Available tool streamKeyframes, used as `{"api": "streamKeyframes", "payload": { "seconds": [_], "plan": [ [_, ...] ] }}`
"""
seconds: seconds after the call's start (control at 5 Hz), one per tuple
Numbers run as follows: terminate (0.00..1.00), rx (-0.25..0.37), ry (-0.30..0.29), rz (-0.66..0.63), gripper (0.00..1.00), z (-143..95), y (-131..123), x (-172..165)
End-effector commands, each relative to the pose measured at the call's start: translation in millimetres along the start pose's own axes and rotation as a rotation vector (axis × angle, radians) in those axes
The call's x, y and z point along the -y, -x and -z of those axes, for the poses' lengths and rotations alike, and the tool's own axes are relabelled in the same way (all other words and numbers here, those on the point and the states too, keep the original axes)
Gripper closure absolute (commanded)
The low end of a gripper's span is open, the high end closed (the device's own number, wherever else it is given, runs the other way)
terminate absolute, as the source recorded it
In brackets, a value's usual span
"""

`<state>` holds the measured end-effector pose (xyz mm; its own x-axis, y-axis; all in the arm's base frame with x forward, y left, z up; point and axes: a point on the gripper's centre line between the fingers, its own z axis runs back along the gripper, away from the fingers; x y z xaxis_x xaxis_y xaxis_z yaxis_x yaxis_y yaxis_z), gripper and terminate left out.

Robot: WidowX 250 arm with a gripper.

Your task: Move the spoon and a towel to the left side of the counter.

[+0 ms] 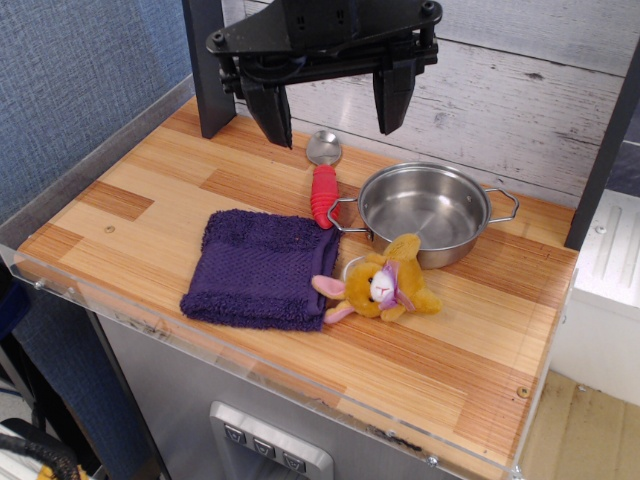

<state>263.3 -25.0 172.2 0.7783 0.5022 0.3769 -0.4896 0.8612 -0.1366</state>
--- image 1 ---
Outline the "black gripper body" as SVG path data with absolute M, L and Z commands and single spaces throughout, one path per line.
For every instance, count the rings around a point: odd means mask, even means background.
M 273 1 L 210 34 L 225 89 L 285 86 L 408 69 L 437 61 L 437 1 Z

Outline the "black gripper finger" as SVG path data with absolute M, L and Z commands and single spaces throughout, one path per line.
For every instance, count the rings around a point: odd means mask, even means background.
M 291 149 L 291 114 L 285 87 L 242 78 L 241 88 L 248 110 L 266 138 L 273 144 Z
M 388 69 L 373 73 L 374 100 L 379 130 L 390 135 L 405 119 L 415 87 L 415 61 L 395 61 Z

